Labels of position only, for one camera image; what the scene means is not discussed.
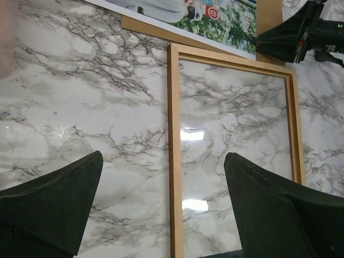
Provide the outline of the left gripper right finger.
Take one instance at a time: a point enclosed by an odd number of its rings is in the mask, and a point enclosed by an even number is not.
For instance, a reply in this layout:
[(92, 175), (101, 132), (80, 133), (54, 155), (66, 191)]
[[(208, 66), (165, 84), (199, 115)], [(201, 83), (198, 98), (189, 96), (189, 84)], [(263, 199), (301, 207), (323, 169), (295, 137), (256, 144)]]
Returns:
[(224, 170), (244, 257), (343, 257), (343, 198), (274, 174), (237, 153)]

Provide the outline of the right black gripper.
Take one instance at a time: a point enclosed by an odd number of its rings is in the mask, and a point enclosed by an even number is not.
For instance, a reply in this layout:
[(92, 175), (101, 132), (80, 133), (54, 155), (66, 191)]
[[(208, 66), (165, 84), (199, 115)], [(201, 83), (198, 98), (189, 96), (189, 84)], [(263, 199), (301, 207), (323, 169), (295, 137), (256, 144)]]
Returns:
[(343, 67), (343, 22), (324, 19), (330, 1), (307, 1), (292, 17), (260, 34), (255, 39), (256, 51), (280, 61), (300, 63), (308, 51), (314, 51), (318, 62), (331, 62)]

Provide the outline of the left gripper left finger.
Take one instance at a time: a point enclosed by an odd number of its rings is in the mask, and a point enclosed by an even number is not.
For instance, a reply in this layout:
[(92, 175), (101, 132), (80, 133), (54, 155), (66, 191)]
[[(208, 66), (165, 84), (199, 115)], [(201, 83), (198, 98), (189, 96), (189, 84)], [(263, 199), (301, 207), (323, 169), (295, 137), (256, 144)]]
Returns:
[(1, 191), (1, 257), (78, 255), (103, 169), (95, 151)]

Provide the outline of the brown frame backing board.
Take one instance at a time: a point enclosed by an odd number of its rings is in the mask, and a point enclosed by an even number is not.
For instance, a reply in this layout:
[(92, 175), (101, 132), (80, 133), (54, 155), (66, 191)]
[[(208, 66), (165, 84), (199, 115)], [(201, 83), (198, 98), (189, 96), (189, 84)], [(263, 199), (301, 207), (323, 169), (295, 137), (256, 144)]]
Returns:
[(272, 42), (282, 23), (282, 1), (185, 1), (189, 14), (170, 21), (150, 15), (147, 7), (122, 15), (124, 29), (283, 66), (271, 58), (264, 41)]

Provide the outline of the photo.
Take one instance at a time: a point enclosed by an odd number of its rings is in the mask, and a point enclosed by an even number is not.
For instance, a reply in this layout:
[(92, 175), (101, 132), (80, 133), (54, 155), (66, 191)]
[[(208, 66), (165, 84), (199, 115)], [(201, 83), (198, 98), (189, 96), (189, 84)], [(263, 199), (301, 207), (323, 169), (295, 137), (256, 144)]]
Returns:
[(92, 1), (133, 18), (235, 55), (255, 59), (256, 1)]

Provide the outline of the clear acrylic glass sheet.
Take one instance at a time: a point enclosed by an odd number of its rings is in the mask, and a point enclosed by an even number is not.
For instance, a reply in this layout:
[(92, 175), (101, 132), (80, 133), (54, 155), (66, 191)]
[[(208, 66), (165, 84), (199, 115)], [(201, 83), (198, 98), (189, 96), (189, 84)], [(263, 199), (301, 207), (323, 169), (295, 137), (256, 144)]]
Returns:
[(182, 60), (180, 105), (184, 255), (238, 250), (225, 156), (292, 178), (285, 81)]

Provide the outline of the brown wooden picture frame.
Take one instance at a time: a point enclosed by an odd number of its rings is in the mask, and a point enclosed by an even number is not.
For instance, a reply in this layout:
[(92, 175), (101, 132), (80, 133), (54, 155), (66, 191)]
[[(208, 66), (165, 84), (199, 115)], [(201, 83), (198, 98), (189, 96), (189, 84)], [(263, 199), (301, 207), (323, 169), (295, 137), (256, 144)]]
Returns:
[(245, 59), (201, 48), (171, 43), (167, 48), (168, 157), (170, 256), (184, 256), (180, 119), (180, 60), (215, 65), (275, 77), (285, 82), (289, 144), (293, 180), (306, 184), (304, 146), (299, 108), (297, 73), (294, 69)]

